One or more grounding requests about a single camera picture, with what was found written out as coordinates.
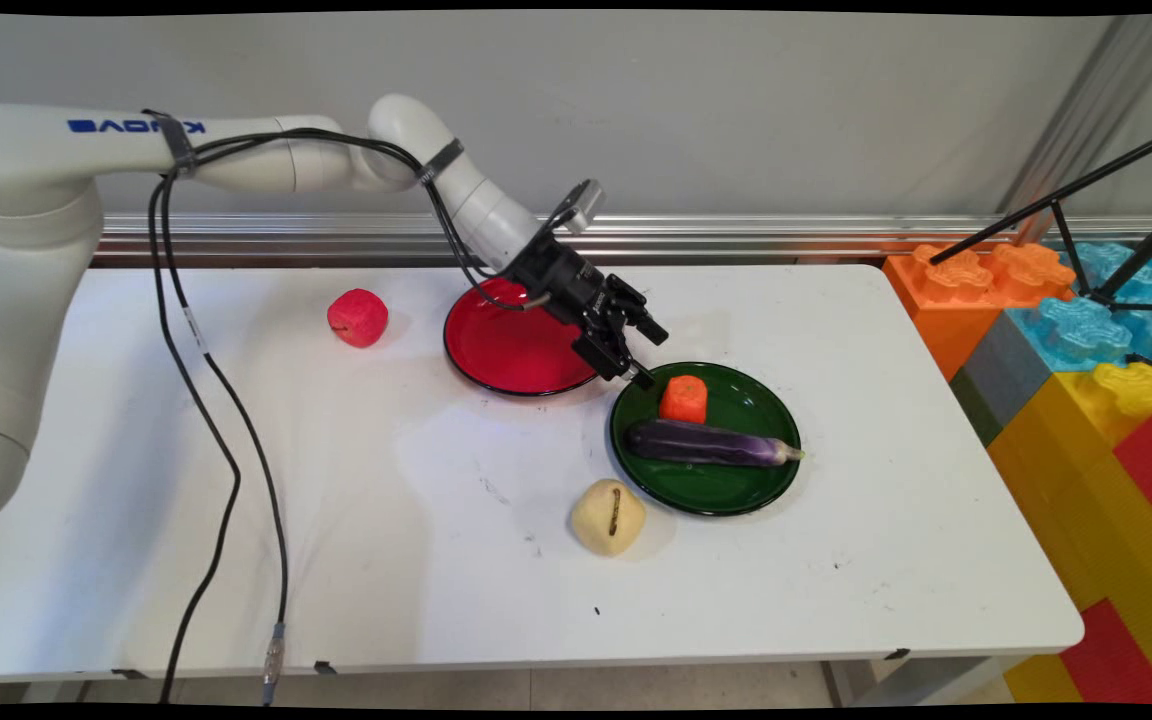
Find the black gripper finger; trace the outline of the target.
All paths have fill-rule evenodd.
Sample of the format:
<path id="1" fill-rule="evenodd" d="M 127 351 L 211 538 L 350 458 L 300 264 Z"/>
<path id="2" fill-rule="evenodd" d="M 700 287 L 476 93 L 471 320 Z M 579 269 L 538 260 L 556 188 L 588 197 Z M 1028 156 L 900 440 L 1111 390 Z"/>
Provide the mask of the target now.
<path id="1" fill-rule="evenodd" d="M 669 333 L 646 310 L 646 297 L 643 293 L 635 290 L 631 285 L 617 275 L 605 278 L 602 290 L 605 291 L 604 314 L 607 314 L 608 318 L 616 316 L 617 323 L 620 323 L 617 332 L 623 334 L 622 328 L 630 325 L 641 333 L 641 336 L 646 338 L 655 346 L 664 344 L 668 340 Z"/>
<path id="2" fill-rule="evenodd" d="M 626 325 L 586 324 L 573 340 L 573 351 L 604 381 L 621 378 L 644 389 L 657 384 L 652 372 L 628 350 Z"/>

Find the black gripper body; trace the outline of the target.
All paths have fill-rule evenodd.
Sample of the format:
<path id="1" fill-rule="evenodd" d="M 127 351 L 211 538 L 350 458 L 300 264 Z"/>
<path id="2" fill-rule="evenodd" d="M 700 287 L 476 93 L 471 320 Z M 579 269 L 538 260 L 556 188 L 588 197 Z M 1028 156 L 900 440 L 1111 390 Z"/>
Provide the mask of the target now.
<path id="1" fill-rule="evenodd" d="M 541 306 L 558 323 L 594 333 L 613 328 L 607 275 L 553 233 L 541 232 L 526 242 L 507 266 L 506 278 L 524 287 L 530 300 L 547 296 Z"/>

